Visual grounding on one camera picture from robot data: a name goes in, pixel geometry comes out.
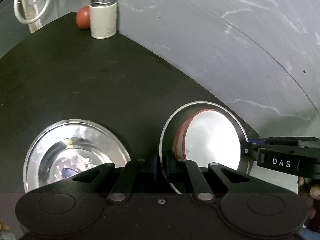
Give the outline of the operator hand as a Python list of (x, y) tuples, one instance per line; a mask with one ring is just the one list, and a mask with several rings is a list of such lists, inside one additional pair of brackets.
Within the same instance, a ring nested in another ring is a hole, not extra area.
[(306, 182), (303, 177), (298, 177), (298, 194), (305, 200), (308, 206), (308, 219), (313, 219), (316, 215), (314, 202), (319, 200), (319, 183), (312, 181)]

